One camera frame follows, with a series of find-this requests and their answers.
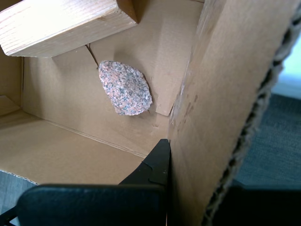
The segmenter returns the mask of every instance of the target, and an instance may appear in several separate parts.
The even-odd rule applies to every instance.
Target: cardboard
[[[140,70],[151,90],[151,110],[168,116],[180,88],[203,4],[188,0],[133,0],[136,27],[91,43],[98,61]]]
[[[35,116],[21,110],[0,116],[0,169],[38,183],[116,184],[166,137],[169,127],[168,220],[190,226],[204,219],[207,225],[258,125],[271,83],[293,43],[290,33],[301,28],[300,17],[291,22],[299,3],[206,0],[187,53],[202,3],[137,0],[135,9],[145,9],[137,14],[137,27],[52,59],[26,58],[23,110]],[[169,117],[158,113],[169,114],[167,108],[159,111],[158,105],[134,117],[114,112],[98,78],[95,60],[102,56],[137,67],[148,82],[150,74],[156,76],[150,86],[158,97],[166,97],[161,103],[172,106],[176,99],[169,125]],[[9,67],[0,74],[3,87],[11,82],[2,78],[10,78],[14,61],[0,61],[1,68]],[[171,68],[176,78],[166,76]],[[21,81],[22,70],[16,73]],[[15,84],[9,87],[2,95],[15,102],[12,94],[21,91]]]
[[[7,96],[0,96],[0,116],[19,110],[20,107],[15,105]]]
[[[42,184],[118,184],[143,158],[18,111],[0,118],[0,168]]]
[[[86,47],[54,58],[26,58],[23,105],[25,112],[141,157],[167,137],[166,116],[115,112]]]
[[[238,161],[232,155],[253,134],[243,128],[254,117],[254,103],[264,96],[258,92],[270,79],[273,56],[299,3],[205,1],[170,121],[174,223],[200,225],[213,191],[231,182],[228,174]],[[222,199],[224,189],[220,187],[215,199]]]

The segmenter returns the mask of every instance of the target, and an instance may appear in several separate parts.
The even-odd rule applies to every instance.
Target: wooden block
[[[23,0],[0,13],[8,56],[54,57],[137,25],[131,0]]]

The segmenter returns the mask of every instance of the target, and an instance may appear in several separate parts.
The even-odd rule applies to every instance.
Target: rock
[[[118,114],[137,115],[149,109],[151,94],[140,71],[114,61],[102,61],[98,70],[103,88]]]

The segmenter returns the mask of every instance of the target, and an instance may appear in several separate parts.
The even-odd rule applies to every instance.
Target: gray carpet
[[[301,100],[272,96],[236,180],[301,185]]]
[[[14,207],[19,196],[33,186],[27,180],[0,172],[0,214]]]

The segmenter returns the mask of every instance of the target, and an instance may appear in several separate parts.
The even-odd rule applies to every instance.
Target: black object
[[[301,187],[244,186],[234,181],[213,226],[300,226]]]
[[[42,185],[19,198],[0,226],[163,226],[170,145],[162,139],[119,185]]]

